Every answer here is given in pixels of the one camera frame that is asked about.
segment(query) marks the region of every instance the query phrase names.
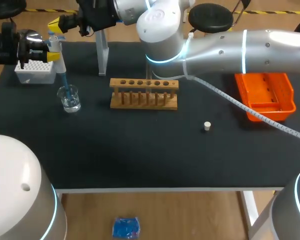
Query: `stool seat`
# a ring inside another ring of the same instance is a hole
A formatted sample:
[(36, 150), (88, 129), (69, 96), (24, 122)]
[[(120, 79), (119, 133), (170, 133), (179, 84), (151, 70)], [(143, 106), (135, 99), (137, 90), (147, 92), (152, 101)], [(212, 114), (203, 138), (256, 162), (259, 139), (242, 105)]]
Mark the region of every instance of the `stool seat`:
[(215, 34), (229, 30), (234, 22), (234, 17), (232, 12), (224, 6), (202, 3), (190, 10), (188, 20), (194, 29)]

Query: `cable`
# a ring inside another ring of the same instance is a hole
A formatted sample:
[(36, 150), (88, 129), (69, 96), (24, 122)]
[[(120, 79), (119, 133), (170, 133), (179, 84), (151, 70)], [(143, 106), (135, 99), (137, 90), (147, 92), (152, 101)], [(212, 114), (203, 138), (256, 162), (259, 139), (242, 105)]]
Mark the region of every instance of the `cable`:
[(95, 34), (95, 31), (94, 31), (91, 35), (86, 36), (86, 37), (87, 37), (87, 38), (90, 38), (90, 37), (92, 37), (94, 34)]

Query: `glass beaker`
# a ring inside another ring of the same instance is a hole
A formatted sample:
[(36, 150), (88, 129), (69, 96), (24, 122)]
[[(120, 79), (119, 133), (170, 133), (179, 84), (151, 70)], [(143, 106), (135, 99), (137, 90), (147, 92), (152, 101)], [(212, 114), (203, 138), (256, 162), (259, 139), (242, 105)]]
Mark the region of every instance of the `glass beaker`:
[(63, 108), (67, 113), (75, 113), (80, 110), (78, 88), (75, 85), (69, 85), (68, 90), (64, 86), (60, 87), (56, 95), (61, 98)]

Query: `white pipette tip box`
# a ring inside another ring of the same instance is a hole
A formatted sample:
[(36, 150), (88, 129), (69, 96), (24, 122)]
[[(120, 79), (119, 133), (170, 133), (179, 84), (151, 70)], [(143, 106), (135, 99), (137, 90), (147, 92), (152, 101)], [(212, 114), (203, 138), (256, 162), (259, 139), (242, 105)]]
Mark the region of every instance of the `white pipette tip box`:
[(22, 84), (53, 84), (56, 78), (56, 71), (52, 61), (44, 63), (42, 61), (29, 60), (29, 63), (24, 64), (23, 69), (21, 69), (18, 61), (14, 71)]

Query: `robotic arm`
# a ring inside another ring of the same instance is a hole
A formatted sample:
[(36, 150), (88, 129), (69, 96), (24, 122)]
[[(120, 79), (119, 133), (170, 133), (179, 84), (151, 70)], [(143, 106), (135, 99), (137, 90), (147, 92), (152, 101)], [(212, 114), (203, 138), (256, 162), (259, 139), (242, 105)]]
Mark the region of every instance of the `robotic arm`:
[(136, 23), (153, 73), (179, 78), (206, 72), (299, 73), (300, 33), (282, 30), (221, 32), (184, 39), (183, 14), (194, 0), (76, 0), (79, 14), (61, 16), (49, 28), (64, 33), (80, 26), (82, 36), (123, 22)]
[(183, 39), (177, 0), (157, 0), (136, 28), (159, 78), (222, 73), (300, 73), (300, 33), (282, 30), (221, 32)]

